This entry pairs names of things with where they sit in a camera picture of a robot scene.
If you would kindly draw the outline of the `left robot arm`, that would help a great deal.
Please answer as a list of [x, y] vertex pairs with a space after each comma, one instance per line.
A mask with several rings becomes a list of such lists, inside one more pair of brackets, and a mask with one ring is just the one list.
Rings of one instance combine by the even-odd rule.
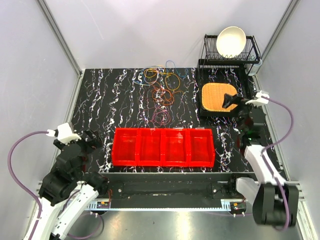
[[89, 155], [102, 147], [96, 131], [85, 130], [87, 139], [70, 133], [53, 144], [60, 150], [50, 172], [43, 178], [37, 198], [39, 213], [32, 219], [26, 240], [63, 240], [77, 218], [95, 198], [108, 193], [108, 179], [85, 172]]

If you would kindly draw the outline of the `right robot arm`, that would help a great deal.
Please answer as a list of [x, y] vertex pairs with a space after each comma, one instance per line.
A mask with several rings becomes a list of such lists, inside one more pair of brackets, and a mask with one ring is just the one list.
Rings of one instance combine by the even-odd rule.
[[227, 185], [227, 192], [235, 199], [242, 195], [252, 205], [256, 224], [284, 231], [296, 225], [299, 190], [288, 184], [268, 156], [267, 150], [280, 142], [276, 141], [268, 146], [261, 143], [266, 116], [259, 113], [259, 107], [269, 102], [270, 96], [263, 91], [258, 91], [253, 99], [239, 94], [224, 94], [222, 108], [236, 106], [231, 113], [240, 132], [237, 145], [256, 176], [256, 179], [235, 178]]

